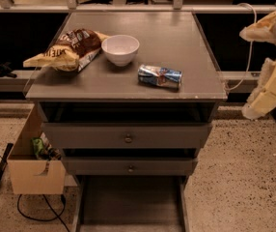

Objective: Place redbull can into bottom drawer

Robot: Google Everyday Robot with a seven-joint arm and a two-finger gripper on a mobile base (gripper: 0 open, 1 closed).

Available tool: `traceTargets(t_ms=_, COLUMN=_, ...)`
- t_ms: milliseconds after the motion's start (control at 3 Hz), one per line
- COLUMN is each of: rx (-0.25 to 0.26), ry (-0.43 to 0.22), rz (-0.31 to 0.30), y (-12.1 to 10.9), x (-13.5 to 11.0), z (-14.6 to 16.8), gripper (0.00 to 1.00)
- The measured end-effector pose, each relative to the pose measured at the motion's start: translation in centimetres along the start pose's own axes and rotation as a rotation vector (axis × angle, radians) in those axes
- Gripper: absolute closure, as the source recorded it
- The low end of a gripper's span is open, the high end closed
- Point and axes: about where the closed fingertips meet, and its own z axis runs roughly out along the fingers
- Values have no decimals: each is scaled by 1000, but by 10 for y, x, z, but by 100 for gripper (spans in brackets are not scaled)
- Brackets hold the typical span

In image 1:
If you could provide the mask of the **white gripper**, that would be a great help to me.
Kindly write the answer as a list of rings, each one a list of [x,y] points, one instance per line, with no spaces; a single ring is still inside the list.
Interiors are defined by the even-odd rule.
[[[276,11],[244,27],[239,36],[247,42],[276,43]],[[257,87],[243,105],[242,115],[256,120],[276,108],[276,61],[266,58]]]

